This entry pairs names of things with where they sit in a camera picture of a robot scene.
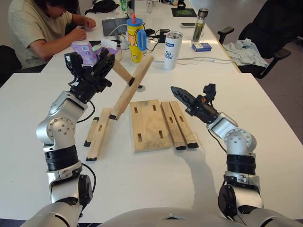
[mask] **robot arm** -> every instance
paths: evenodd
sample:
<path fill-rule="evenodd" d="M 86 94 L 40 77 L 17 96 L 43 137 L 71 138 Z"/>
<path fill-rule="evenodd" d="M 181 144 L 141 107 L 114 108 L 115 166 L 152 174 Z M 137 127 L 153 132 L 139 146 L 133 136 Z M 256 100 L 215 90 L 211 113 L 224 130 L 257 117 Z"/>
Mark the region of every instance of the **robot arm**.
<path fill-rule="evenodd" d="M 51 204 L 42 208 L 23 227 L 77 226 L 83 209 L 92 199 L 89 176 L 81 175 L 82 163 L 75 146 L 77 120 L 87 109 L 87 102 L 111 82 L 105 76 L 114 65 L 115 56 L 104 49 L 94 67 L 81 67 L 77 53 L 65 55 L 68 69 L 75 76 L 70 91 L 63 91 L 52 104 L 48 116 L 39 124 L 36 134 L 43 143 Z"/>
<path fill-rule="evenodd" d="M 186 112 L 207 124 L 207 129 L 227 146 L 227 171 L 220 188 L 218 205 L 226 218 L 247 226 L 301 226 L 297 221 L 264 209 L 259 177 L 256 175 L 256 139 L 224 113 L 214 109 L 215 84 L 205 86 L 206 96 L 193 97 L 187 91 L 171 87 L 174 96 L 186 105 Z"/>

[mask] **white tumbler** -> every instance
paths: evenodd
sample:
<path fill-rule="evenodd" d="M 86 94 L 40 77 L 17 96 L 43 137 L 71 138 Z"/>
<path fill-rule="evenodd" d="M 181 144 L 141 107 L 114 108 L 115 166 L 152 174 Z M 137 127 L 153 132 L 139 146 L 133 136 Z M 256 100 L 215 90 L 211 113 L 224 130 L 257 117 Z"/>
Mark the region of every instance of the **white tumbler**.
<path fill-rule="evenodd" d="M 176 67 L 181 49 L 183 34 L 181 32 L 168 32 L 165 38 L 164 68 L 173 70 Z"/>

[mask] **person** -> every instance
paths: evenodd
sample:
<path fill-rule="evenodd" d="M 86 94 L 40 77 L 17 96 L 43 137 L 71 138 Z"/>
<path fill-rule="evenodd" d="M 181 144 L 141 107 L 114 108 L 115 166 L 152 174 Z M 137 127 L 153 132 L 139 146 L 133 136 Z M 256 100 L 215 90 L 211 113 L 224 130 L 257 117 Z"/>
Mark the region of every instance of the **person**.
<path fill-rule="evenodd" d="M 86 38 L 86 31 L 76 27 L 65 35 L 68 24 L 93 29 L 96 22 L 72 14 L 66 8 L 77 0 L 13 0 L 9 6 L 9 35 L 22 68 L 46 64 L 54 54 L 73 41 Z"/>

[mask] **hand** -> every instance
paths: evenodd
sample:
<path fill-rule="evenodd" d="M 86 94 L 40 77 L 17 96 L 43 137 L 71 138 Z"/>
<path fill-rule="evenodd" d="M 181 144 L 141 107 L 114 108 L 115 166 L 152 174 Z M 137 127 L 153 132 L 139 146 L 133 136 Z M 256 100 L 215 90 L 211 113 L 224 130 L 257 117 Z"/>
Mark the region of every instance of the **hand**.
<path fill-rule="evenodd" d="M 84 26 L 87 27 L 88 29 L 92 29 L 96 26 L 95 20 L 89 17 L 84 18 Z"/>
<path fill-rule="evenodd" d="M 72 30 L 69 35 L 72 37 L 73 41 L 86 39 L 86 31 L 79 27 L 76 27 L 74 30 Z"/>

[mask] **white desk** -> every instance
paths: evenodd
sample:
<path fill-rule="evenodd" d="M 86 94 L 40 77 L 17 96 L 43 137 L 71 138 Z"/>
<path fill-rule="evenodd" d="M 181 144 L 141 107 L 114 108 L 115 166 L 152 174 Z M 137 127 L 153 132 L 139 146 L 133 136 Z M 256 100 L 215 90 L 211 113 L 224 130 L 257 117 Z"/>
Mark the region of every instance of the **white desk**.
<path fill-rule="evenodd" d="M 136 1 L 135 9 L 136 15 L 139 18 L 142 18 L 145 22 L 145 28 L 152 28 L 155 31 L 158 29 L 168 28 L 171 31 L 180 31 L 184 34 L 184 38 L 182 41 L 182 46 L 179 54 L 179 58 L 189 58 L 189 57 L 197 57 L 197 56 L 205 56 L 205 57 L 213 57 L 219 59 L 229 59 L 225 54 L 222 46 L 218 43 L 216 37 L 213 35 L 212 31 L 206 25 L 204 28 L 204 35 L 201 39 L 203 43 L 209 43 L 212 47 L 210 52 L 194 52 L 190 47 L 190 41 L 192 39 L 192 35 L 194 32 L 193 28 L 181 28 L 181 22 L 195 22 L 196 18 L 194 17 L 173 17 L 171 13 L 172 6 L 166 5 L 163 3 L 155 2 L 153 7 L 152 14 L 146 14 L 146 2 L 145 1 Z M 112 13 L 88 13 L 88 17 L 93 18 L 96 21 L 96 28 L 92 31 L 87 31 L 88 38 L 87 40 L 100 40 L 104 38 L 103 29 L 102 29 L 102 19 L 106 19 L 107 17 L 115 17 L 119 18 L 122 16 L 120 7 Z M 148 48 L 151 49 L 156 43 L 154 41 L 148 41 Z M 156 60 L 164 60 L 164 45 L 158 44 L 152 55 Z M 64 51 L 56 54 L 47 66 L 44 68 L 42 72 L 52 72 L 52 73 L 69 73 L 65 66 L 64 54 L 73 52 L 72 47 L 66 48 Z M 197 63 L 196 61 L 181 61 L 180 63 Z M 197 73 L 201 75 L 203 73 L 238 73 L 238 68 L 232 64 L 222 64 L 220 63 L 212 63 L 208 61 L 201 61 L 198 65 L 179 65 L 177 64 L 174 70 L 165 70 L 164 63 L 157 63 L 153 69 L 152 73 L 156 72 L 165 72 L 165 73 L 174 73 L 178 71 L 180 68 L 187 69 L 187 73 Z M 121 60 L 121 64 L 129 70 L 129 72 L 133 72 L 137 64 L 131 62 L 129 50 L 123 51 L 123 58 Z"/>
<path fill-rule="evenodd" d="M 125 86 L 111 71 L 113 82 L 92 101 L 99 116 L 112 107 Z M 51 102 L 68 89 L 70 78 L 61 74 L 14 74 L 0 89 L 1 159 L 0 218 L 28 219 L 49 203 L 46 163 L 36 127 L 47 115 Z M 257 174 L 266 208 L 290 218 L 303 214 L 303 147 L 276 107 L 250 74 L 186 74 L 148 72 L 146 91 L 132 101 L 176 100 L 170 86 L 193 95 L 208 83 L 217 85 L 214 106 L 224 111 L 257 139 Z M 87 116 L 91 107 L 83 115 Z M 97 175 L 92 202 L 80 222 L 102 223 L 123 212 L 146 207 L 194 208 L 220 214 L 217 194 L 226 170 L 226 155 L 195 117 L 186 118 L 199 140 L 198 149 L 174 148 L 134 154 L 129 109 L 118 121 L 110 121 L 107 138 L 96 162 L 86 162 L 83 142 L 91 119 L 76 127 L 79 159 Z"/>

